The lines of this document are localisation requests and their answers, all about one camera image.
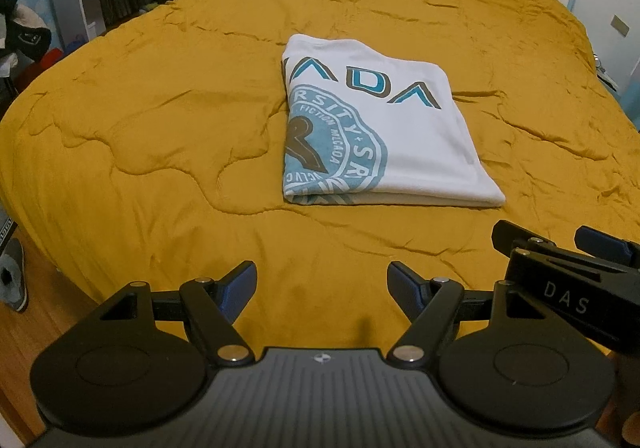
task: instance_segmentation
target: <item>electrical outlet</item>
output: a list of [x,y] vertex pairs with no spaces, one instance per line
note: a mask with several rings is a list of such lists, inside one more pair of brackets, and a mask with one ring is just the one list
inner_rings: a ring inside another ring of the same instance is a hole
[[613,16],[613,20],[611,21],[611,25],[615,28],[620,35],[626,37],[629,32],[629,26],[626,25],[617,15]]

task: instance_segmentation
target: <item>blue circular logo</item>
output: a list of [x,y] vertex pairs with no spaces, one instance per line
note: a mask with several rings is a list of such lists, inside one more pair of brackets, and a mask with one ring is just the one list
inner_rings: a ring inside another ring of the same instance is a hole
[[300,204],[350,204],[385,172],[386,147],[354,107],[311,85],[289,94],[283,191]]

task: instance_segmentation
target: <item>bed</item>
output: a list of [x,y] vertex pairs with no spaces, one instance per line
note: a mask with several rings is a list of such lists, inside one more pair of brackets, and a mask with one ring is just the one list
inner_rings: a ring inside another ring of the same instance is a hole
[[[447,73],[500,209],[299,206],[282,197],[290,35],[356,38]],[[2,203],[102,301],[245,259],[236,327],[264,346],[379,346],[406,327],[402,261],[490,289],[499,219],[572,246],[587,224],[640,240],[640,138],[559,0],[177,0],[47,70],[0,123]]]

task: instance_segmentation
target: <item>shoe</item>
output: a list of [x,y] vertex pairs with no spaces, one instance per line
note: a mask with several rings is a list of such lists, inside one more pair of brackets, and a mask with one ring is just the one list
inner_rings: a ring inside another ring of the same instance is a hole
[[9,240],[0,255],[0,301],[16,313],[27,309],[29,302],[24,283],[24,251],[16,238]]

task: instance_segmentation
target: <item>folded white t-shirt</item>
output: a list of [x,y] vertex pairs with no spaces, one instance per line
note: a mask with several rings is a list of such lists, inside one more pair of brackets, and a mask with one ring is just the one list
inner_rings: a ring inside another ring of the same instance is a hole
[[284,197],[300,204],[500,206],[444,71],[357,40],[293,35]]

